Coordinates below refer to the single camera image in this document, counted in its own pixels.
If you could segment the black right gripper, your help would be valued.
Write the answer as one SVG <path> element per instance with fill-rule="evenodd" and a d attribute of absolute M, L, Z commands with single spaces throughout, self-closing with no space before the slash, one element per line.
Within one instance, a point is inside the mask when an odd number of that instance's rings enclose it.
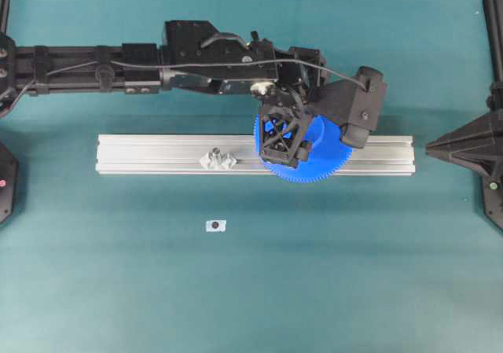
<path fill-rule="evenodd" d="M 502 110 L 488 112 L 426 145 L 426 154 L 502 181 Z"/>

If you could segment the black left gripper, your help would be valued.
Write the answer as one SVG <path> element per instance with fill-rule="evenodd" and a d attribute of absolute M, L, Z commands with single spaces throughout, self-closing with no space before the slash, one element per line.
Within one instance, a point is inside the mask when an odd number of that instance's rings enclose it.
<path fill-rule="evenodd" d="M 260 158 L 291 168 L 306 162 L 313 146 L 306 135 L 314 114 L 303 95 L 294 89 L 277 89 L 260 101 L 257 122 Z"/>

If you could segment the black right robot arm base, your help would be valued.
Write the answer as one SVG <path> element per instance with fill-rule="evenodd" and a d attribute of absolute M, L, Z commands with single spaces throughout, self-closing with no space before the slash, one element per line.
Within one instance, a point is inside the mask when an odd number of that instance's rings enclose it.
<path fill-rule="evenodd" d="M 488 218 L 502 230 L 502 0 L 483 0 L 483 8 L 494 75 L 486 103 L 496 118 L 493 132 L 497 143 L 495 176 L 486 184 L 488 189 L 498 184 L 497 189 L 484 194 L 484 207 Z"/>

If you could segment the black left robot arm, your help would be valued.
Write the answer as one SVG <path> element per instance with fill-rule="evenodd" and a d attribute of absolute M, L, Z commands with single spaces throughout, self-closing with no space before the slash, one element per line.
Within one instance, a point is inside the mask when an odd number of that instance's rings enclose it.
<path fill-rule="evenodd" d="M 253 33 L 250 41 L 202 20 L 170 20 L 162 45 L 18 46 L 1 37 L 1 113 L 25 94 L 156 94 L 181 89 L 211 95 L 247 94 L 259 101 L 255 124 L 260 157 L 297 167 L 313 144 L 315 114 L 307 98 L 324 82 L 317 50 L 279 50 Z"/>

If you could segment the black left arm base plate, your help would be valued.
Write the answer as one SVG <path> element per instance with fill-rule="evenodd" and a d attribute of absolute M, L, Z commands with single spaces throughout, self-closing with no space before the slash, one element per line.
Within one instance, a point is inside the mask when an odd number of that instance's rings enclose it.
<path fill-rule="evenodd" d="M 13 213 L 18 171 L 19 171 L 19 162 L 17 158 L 2 143 L 1 170 L 0 170 L 1 223 L 4 223 Z"/>

